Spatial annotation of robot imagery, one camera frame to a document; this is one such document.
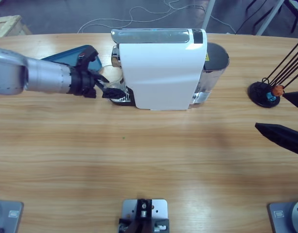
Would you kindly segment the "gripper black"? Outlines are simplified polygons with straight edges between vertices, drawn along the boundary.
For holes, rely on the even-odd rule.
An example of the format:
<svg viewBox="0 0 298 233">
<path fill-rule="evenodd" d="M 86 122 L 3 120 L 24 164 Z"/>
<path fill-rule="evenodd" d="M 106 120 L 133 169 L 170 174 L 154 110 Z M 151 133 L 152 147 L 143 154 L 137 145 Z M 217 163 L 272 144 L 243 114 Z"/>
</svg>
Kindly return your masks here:
<svg viewBox="0 0 298 233">
<path fill-rule="evenodd" d="M 68 94 L 83 97 L 97 97 L 95 90 L 95 81 L 109 83 L 109 80 L 95 70 L 80 70 L 79 68 L 71 67 L 71 84 L 69 85 Z M 111 88 L 100 83 L 96 86 L 103 92 L 104 99 L 121 99 L 125 97 L 126 93 L 118 88 Z"/>
</svg>

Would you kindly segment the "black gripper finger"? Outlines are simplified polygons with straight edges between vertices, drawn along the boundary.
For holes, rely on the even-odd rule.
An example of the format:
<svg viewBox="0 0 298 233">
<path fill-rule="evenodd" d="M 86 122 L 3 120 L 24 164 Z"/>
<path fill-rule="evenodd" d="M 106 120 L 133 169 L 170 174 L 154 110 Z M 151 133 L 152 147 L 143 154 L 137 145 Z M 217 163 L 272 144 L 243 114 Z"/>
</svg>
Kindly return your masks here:
<svg viewBox="0 0 298 233">
<path fill-rule="evenodd" d="M 255 123 L 255 128 L 268 140 L 298 154 L 298 131 L 279 124 Z"/>
<path fill-rule="evenodd" d="M 298 108 L 298 92 L 284 93 L 283 97 Z"/>
</svg>

